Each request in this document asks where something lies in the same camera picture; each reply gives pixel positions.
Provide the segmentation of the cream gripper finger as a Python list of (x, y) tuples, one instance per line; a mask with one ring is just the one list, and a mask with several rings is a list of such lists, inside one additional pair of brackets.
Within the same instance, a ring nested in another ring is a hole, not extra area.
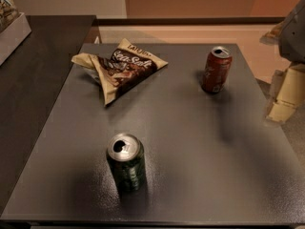
[(283, 28), (283, 22), (276, 24), (270, 31), (267, 31), (260, 38), (260, 42), (264, 44), (277, 44), (282, 28)]
[(292, 63), (285, 71), (273, 75), (266, 118), (285, 123), (305, 101), (305, 64)]

